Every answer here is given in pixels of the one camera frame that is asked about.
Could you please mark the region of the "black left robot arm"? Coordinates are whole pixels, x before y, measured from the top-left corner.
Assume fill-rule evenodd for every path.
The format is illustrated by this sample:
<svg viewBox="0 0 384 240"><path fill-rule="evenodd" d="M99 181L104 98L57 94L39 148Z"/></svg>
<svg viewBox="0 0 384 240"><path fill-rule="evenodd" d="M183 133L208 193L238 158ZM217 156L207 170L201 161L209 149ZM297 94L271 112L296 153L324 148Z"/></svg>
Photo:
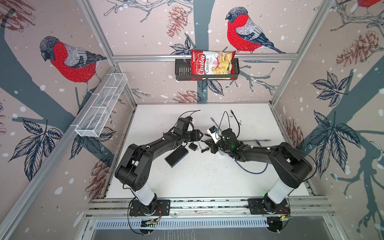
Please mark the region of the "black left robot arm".
<svg viewBox="0 0 384 240"><path fill-rule="evenodd" d="M158 140L141 146L129 145L115 170L115 178L128 186L142 207L151 213L157 202L157 195L147 184L152 162L162 154L182 147L183 143L202 139L204 134L195 129L192 120L192 117L180 117L175 126Z"/></svg>

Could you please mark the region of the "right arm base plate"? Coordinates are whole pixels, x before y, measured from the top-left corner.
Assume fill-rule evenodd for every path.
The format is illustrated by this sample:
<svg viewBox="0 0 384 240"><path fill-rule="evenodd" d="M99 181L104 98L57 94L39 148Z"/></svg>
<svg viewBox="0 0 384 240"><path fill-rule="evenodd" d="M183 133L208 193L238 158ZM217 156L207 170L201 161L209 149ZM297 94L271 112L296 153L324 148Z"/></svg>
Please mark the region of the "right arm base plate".
<svg viewBox="0 0 384 240"><path fill-rule="evenodd" d="M248 209L251 215L289 215L291 213L287 200L283 200L280 204L274 203L268 199L248 199Z"/></svg>

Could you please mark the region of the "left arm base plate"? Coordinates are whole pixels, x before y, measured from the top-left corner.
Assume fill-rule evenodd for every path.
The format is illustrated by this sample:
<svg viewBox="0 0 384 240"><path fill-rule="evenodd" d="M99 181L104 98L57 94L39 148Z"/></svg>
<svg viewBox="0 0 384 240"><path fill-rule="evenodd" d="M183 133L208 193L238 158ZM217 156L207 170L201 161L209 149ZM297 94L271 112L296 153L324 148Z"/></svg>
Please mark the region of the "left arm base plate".
<svg viewBox="0 0 384 240"><path fill-rule="evenodd" d="M152 202L149 206L140 203L139 200L131 200L129 206L130 217L159 217L168 216L170 214L170 200L157 200L156 203Z"/></svg>

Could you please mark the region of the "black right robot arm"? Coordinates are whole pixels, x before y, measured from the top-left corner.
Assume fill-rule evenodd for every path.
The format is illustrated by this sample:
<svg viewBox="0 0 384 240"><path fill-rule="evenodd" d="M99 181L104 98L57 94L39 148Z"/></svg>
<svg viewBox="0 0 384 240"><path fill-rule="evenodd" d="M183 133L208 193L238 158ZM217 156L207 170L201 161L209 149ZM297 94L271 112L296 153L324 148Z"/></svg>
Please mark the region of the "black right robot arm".
<svg viewBox="0 0 384 240"><path fill-rule="evenodd" d="M222 151L236 162L260 162L273 166L279 178L262 201L264 210L270 214L276 213L282 207L287 196L297 189L313 170L299 150L286 142L278 146L252 147L239 141L232 129L226 129L219 134L218 128L211 127L207 132L212 137L207 141L211 153Z"/></svg>

